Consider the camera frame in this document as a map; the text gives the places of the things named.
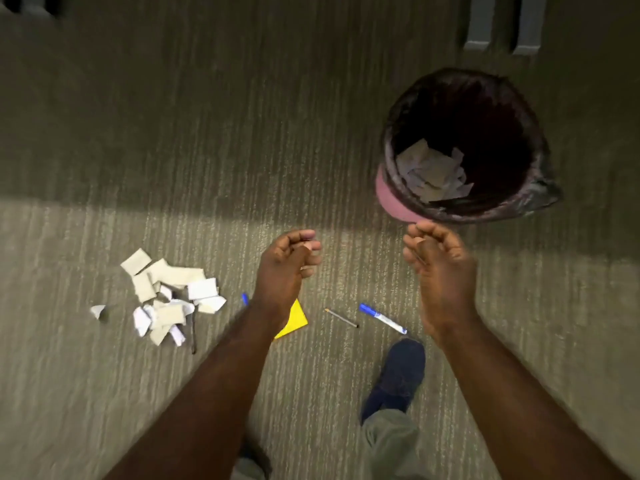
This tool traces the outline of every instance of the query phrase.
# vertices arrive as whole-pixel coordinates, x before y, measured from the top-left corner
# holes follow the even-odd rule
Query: trash can
[[[409,190],[396,157],[420,139],[444,155],[464,153],[473,187],[466,197],[423,202]],[[376,177],[380,204],[412,222],[478,223],[527,215],[562,198],[536,115],[505,78],[441,69],[414,83],[389,110],[384,161]]]

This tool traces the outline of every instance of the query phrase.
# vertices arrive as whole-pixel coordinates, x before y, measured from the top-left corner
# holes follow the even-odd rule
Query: forearm
[[[253,304],[107,479],[228,479],[278,323]]]
[[[441,346],[505,479],[626,479],[477,316]]]

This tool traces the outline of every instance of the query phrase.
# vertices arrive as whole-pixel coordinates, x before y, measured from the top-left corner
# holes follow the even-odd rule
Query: yellow paper
[[[293,306],[291,307],[291,311],[289,313],[289,321],[284,326],[284,328],[280,331],[279,334],[276,335],[276,339],[279,339],[283,335],[286,335],[294,330],[304,327],[307,325],[307,317],[305,313],[302,311],[302,306],[300,306],[300,302],[295,300]]]

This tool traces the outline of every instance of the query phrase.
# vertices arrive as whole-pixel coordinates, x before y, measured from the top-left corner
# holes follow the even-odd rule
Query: blue marker cap
[[[372,317],[375,317],[378,314],[378,312],[375,311],[372,307],[365,305],[364,303],[361,303],[358,308],[361,312],[364,312],[367,315],[371,315]]]

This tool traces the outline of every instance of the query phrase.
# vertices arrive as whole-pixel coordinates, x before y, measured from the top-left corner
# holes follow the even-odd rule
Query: pants
[[[362,425],[373,480],[426,480],[415,452],[418,427],[396,409],[378,411]],[[240,458],[231,480],[265,480],[252,460]]]

